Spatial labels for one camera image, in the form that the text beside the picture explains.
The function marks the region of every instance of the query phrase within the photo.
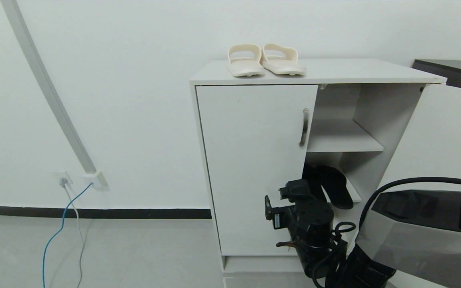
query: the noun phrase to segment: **black cable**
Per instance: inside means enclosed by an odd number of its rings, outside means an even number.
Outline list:
[[[349,225],[351,227],[346,228],[346,229],[340,229],[341,226],[344,226],[344,225]],[[337,246],[335,248],[331,248],[330,253],[328,253],[323,259],[321,259],[313,267],[312,279],[313,279],[314,285],[317,288],[325,288],[325,287],[321,286],[320,283],[318,283],[318,281],[317,281],[317,279],[315,277],[316,276],[316,271],[323,264],[328,264],[328,268],[329,268],[328,274],[326,275],[326,279],[325,279],[325,285],[328,286],[327,283],[333,282],[333,279],[334,279],[333,275],[335,274],[335,272],[337,270],[337,266],[342,265],[344,263],[344,261],[346,260],[346,248],[347,248],[348,242],[341,239],[341,236],[342,236],[341,233],[351,232],[351,231],[355,230],[355,228],[357,228],[355,223],[348,222],[348,221],[343,221],[343,222],[339,222],[335,226],[335,228],[332,230],[332,232],[335,234],[333,241],[337,242]]]
[[[449,183],[449,184],[461,185],[460,178],[450,178],[450,177],[415,177],[415,178],[401,179],[401,180],[397,180],[394,182],[390,182],[389,184],[385,184],[382,187],[380,187],[378,190],[376,190],[366,202],[366,205],[364,206],[364,209],[362,210],[362,213],[360,215],[359,230],[362,227],[364,220],[366,219],[366,214],[369,211],[369,208],[371,207],[373,202],[375,202],[375,199],[378,197],[380,193],[394,186],[399,186],[402,184],[409,184],[409,183],[420,183],[420,182],[438,182],[438,183]]]

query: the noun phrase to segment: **wall socket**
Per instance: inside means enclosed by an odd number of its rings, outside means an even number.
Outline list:
[[[93,174],[81,175],[81,177],[86,184],[93,183],[94,188],[108,188],[108,183],[101,171],[96,171]]]
[[[67,174],[66,171],[53,170],[53,177],[55,178],[56,184],[58,184],[58,185],[60,184],[60,179],[62,179],[62,178],[67,179],[68,183],[72,184],[72,180],[71,180],[71,178],[69,177],[69,175]]]

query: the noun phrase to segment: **metal handle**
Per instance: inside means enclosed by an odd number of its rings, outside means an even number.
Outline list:
[[[305,108],[303,110],[303,128],[302,128],[302,138],[300,139],[300,147],[305,146],[305,140],[307,139],[307,130],[309,129],[309,109]]]

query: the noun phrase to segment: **blue cable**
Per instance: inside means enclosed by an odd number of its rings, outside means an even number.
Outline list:
[[[49,239],[49,241],[47,241],[47,244],[46,244],[46,248],[44,249],[44,257],[42,258],[42,286],[44,288],[46,288],[46,252],[47,252],[47,247],[49,246],[49,243],[51,243],[51,240],[53,240],[54,237],[56,237],[58,235],[58,233],[60,233],[63,229],[64,229],[64,224],[65,224],[65,215],[67,214],[67,209],[69,208],[69,206],[71,206],[71,204],[81,195],[83,195],[83,193],[88,190],[88,188],[90,188],[90,186],[92,186],[93,183],[90,183],[88,184],[88,186],[86,186],[86,188],[83,190],[83,192],[79,193],[79,195],[77,195],[74,199],[72,199],[72,201],[69,202],[69,204],[67,205],[67,207],[65,208],[64,210],[64,215],[62,215],[62,227],[60,228],[60,230],[58,230],[58,232],[56,232],[53,237],[51,237],[51,239]]]

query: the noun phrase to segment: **tile floor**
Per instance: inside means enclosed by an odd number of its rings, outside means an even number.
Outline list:
[[[81,288],[314,287],[301,273],[224,279],[211,220],[81,219],[80,224],[86,235]],[[0,216],[0,288],[42,287],[42,252],[59,226],[56,218]],[[76,221],[67,219],[49,246],[47,288],[76,287],[79,250]]]

